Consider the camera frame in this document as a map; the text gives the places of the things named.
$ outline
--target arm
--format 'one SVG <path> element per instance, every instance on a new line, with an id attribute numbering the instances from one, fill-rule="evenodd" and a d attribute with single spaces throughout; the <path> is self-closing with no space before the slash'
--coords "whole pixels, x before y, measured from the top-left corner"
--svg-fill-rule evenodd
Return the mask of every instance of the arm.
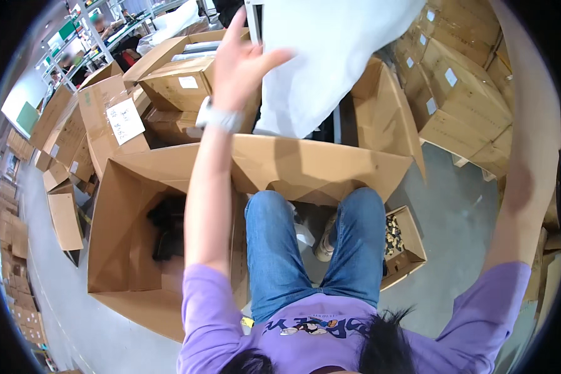
<path id="1" fill-rule="evenodd" d="M 532 264 L 561 146 L 559 101 L 546 65 L 506 5 L 491 3 L 509 49 L 516 102 L 507 187 L 483 273 L 501 263 Z"/>
<path id="2" fill-rule="evenodd" d="M 291 58 L 286 50 L 262 54 L 262 46 L 243 43 L 243 22 L 245 10 L 239 10 L 217 50 L 212 98 L 217 110 L 241 111 L 263 76 Z M 185 266 L 202 264 L 226 276 L 232 208 L 231 147 L 231 134 L 217 124 L 206 126 L 185 206 Z"/>

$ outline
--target purple t-shirt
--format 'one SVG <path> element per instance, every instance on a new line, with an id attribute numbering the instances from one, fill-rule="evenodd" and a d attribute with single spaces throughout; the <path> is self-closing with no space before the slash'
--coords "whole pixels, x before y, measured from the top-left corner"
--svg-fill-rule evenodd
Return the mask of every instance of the purple t-shirt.
<path id="1" fill-rule="evenodd" d="M 405 331 L 416 371 L 490 373 L 513 330 L 531 269 L 506 263 L 489 269 L 453 303 L 453 317 L 436 339 Z M 228 279 L 203 266 L 186 268 L 182 316 L 185 340 L 177 372 L 218 373 L 239 352 L 257 348 L 279 373 L 305 373 L 324 366 L 357 371 L 362 344 L 358 329 L 377 311 L 367 303 L 321 293 L 294 302 L 244 335 L 241 312 Z"/>

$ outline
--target printed graphic on shirt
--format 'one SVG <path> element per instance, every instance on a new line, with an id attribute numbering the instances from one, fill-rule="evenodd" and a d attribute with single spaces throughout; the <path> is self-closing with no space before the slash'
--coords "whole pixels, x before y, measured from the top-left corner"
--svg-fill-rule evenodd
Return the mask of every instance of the printed graphic on shirt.
<path id="1" fill-rule="evenodd" d="M 280 330 L 280 335 L 293 335 L 303 331 L 309 335 L 322 335 L 329 333 L 335 338 L 346 339 L 348 335 L 358 332 L 365 334 L 369 330 L 364 323 L 357 318 L 336 319 L 335 316 L 309 316 L 293 318 L 293 322 L 287 319 L 268 321 L 262 335 L 271 330 Z"/>

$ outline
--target pallet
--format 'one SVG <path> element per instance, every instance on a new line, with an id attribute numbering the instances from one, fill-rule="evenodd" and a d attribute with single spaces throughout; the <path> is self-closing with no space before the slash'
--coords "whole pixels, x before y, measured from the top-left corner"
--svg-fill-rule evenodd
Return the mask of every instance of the pallet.
<path id="1" fill-rule="evenodd" d="M 475 166 L 478 166 L 477 164 L 469 161 L 468 159 L 466 159 L 464 157 L 461 157 L 460 155 L 458 155 L 456 153 L 453 153 L 452 151 L 449 151 L 448 149 L 443 148 L 443 147 L 439 146 L 438 144 L 434 144 L 431 141 L 420 138 L 420 146 L 422 146 L 424 143 L 432 144 L 433 146 L 437 146 L 440 149 L 449 152 L 451 154 L 451 157 L 453 158 L 453 165 L 457 166 L 458 168 L 462 168 L 467 163 L 471 163 Z M 496 179 L 496 176 L 493 173 L 489 172 L 486 169 L 481 168 L 480 166 L 478 166 L 478 167 L 482 170 L 482 179 L 484 179 L 486 182 L 490 182 L 490 181 Z"/>

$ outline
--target white sheet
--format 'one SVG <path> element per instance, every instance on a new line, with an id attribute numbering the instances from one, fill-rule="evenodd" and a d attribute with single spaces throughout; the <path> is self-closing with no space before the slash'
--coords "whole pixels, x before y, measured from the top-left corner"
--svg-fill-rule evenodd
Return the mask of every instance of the white sheet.
<path id="1" fill-rule="evenodd" d="M 266 50 L 296 56 L 262 82 L 254 133 L 304 138 L 330 115 L 372 53 L 404 34 L 425 0 L 270 0 L 263 6 Z"/>

